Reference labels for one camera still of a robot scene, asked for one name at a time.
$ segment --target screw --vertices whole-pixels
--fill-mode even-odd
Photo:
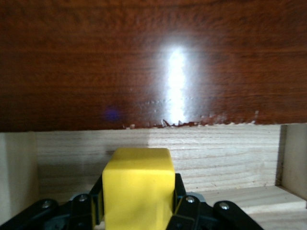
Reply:
[[[186,201],[188,201],[189,203],[194,203],[195,199],[192,196],[187,196]]]
[[[87,200],[87,195],[81,195],[81,196],[79,197],[79,201],[80,201],[80,202],[83,202],[84,200]]]
[[[229,209],[229,205],[226,204],[225,202],[220,203],[220,207],[221,207],[221,209],[224,209],[224,210],[228,210]]]
[[[45,200],[45,202],[42,205],[42,208],[48,208],[50,207],[51,204],[52,202],[50,200]]]

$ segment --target wooden shelf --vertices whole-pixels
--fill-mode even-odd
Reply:
[[[202,194],[211,206],[219,200],[235,202],[265,230],[307,229],[306,201],[282,188],[268,186]]]
[[[0,132],[307,122],[305,0],[0,5]]]

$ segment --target yellow cube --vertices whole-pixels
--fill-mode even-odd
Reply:
[[[165,230],[175,170],[168,149],[117,149],[102,173],[106,230]]]

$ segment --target light wooden wall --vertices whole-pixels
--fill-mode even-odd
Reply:
[[[38,198],[35,133],[0,133],[0,224]]]
[[[41,197],[89,190],[118,147],[168,148],[189,191],[275,184],[280,125],[37,133]]]

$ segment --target reddish-brown wood surface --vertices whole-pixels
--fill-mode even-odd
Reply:
[[[3,0],[0,131],[307,122],[306,0]]]

